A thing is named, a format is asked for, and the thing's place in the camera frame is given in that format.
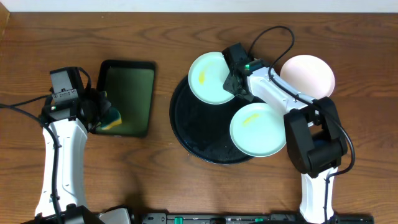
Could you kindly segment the green yellow scrub sponge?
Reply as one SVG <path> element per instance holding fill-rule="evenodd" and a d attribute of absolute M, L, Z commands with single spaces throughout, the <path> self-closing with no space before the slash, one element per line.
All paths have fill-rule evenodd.
<path fill-rule="evenodd" d="M 110 107 L 105 115 L 100 120 L 99 128 L 101 130 L 109 130 L 113 127 L 116 127 L 122 123 L 122 118 L 120 112 L 114 108 Z"/>

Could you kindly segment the mint plate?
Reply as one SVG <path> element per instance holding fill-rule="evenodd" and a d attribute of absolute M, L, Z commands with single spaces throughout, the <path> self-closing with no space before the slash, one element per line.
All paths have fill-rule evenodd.
<path fill-rule="evenodd" d="M 267 157 L 286 144 L 283 117 L 266 103 L 243 106 L 233 116 L 229 133 L 234 145 L 253 157 Z"/>
<path fill-rule="evenodd" d="M 201 101 L 220 105 L 234 98 L 224 90 L 223 84 L 229 68 L 221 52 L 208 52 L 199 56 L 188 72 L 188 84 L 193 94 Z"/>

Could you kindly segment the pale pink plate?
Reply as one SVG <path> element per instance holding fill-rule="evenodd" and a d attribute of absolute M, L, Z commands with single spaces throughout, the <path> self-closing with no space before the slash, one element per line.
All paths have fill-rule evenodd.
<path fill-rule="evenodd" d="M 335 88 L 335 75 L 330 66 L 313 55 L 297 55 L 286 61 L 280 77 L 296 90 L 320 99 L 330 96 Z"/>

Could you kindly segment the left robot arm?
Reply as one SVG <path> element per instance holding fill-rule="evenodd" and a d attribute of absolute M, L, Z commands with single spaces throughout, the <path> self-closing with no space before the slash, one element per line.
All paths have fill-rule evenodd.
<path fill-rule="evenodd" d="M 132 223 L 125 206 L 95 213 L 88 209 L 83 183 L 84 150 L 91 129 L 104 118 L 121 117 L 104 91 L 76 90 L 46 97 L 40 115 L 44 123 L 45 169 L 39 204 L 32 223 Z"/>

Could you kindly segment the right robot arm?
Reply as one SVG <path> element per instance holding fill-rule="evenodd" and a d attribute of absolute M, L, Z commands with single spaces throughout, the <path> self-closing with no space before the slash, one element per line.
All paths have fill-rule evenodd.
<path fill-rule="evenodd" d="M 241 108 L 229 133 L 234 145 L 250 156 L 264 157 L 285 147 L 302 179 L 300 213 L 309 223 L 333 216 L 333 180 L 347 153 L 343 131 L 330 95 L 335 76 L 318 57 L 298 55 L 279 73 L 261 59 L 227 60 L 224 88 L 259 103 Z"/>

